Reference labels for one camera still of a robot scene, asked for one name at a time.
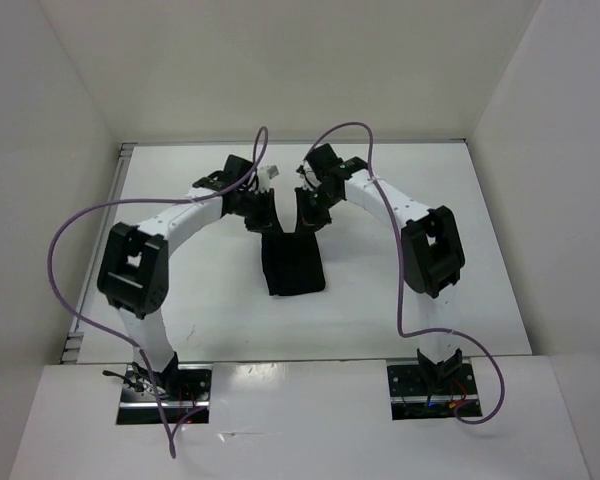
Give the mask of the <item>black skirt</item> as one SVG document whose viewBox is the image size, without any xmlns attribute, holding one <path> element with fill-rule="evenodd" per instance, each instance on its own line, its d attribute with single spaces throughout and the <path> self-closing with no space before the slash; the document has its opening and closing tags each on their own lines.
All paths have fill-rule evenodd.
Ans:
<svg viewBox="0 0 600 480">
<path fill-rule="evenodd" d="M 299 296 L 326 288 L 314 233 L 263 234 L 261 263 L 270 296 Z"/>
</svg>

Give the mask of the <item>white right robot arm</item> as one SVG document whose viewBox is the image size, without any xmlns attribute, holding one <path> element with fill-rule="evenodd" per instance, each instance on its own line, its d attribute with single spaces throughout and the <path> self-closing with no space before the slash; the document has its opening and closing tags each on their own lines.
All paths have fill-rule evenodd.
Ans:
<svg viewBox="0 0 600 480">
<path fill-rule="evenodd" d="M 343 160 L 329 144 L 313 148 L 298 168 L 304 186 L 295 190 L 296 226 L 314 233 L 331 223 L 341 201 L 361 207 L 397 232 L 400 287 L 416 294 L 419 328 L 433 337 L 418 342 L 418 380 L 429 396 L 442 392 L 460 368 L 462 353 L 451 339 L 455 286 L 465 256 L 452 211 L 421 204 L 372 176 L 364 160 Z"/>
</svg>

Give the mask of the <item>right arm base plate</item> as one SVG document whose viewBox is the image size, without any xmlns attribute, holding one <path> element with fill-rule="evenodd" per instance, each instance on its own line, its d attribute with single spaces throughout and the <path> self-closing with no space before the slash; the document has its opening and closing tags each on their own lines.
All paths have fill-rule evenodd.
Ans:
<svg viewBox="0 0 600 480">
<path fill-rule="evenodd" d="M 393 421 L 453 418 L 459 409 L 462 418 L 480 418 L 482 409 L 468 361 L 458 372 L 429 392 L 415 360 L 386 366 Z"/>
</svg>

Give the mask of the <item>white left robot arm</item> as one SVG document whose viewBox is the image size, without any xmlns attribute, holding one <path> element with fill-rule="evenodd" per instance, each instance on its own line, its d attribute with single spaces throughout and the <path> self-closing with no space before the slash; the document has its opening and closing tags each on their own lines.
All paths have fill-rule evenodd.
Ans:
<svg viewBox="0 0 600 480">
<path fill-rule="evenodd" d="M 118 222 L 110 229 L 97 288 L 134 342 L 134 371 L 156 399 L 172 397 L 183 383 L 161 311 L 169 292 L 171 255 L 227 214 L 242 217 L 249 231 L 280 232 L 271 188 L 278 174 L 275 165 L 256 167 L 230 155 L 221 170 L 192 184 L 185 202 L 138 224 Z"/>
</svg>

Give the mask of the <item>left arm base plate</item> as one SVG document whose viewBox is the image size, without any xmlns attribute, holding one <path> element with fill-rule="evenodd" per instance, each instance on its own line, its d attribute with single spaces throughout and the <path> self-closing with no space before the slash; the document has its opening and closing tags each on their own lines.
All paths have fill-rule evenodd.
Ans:
<svg viewBox="0 0 600 480">
<path fill-rule="evenodd" d="M 159 388 L 168 423 L 207 424 L 210 415 L 212 366 L 181 364 L 179 385 L 171 392 Z M 142 379 L 132 365 L 126 366 L 116 424 L 155 425 L 161 423 L 157 402 L 148 380 Z"/>
</svg>

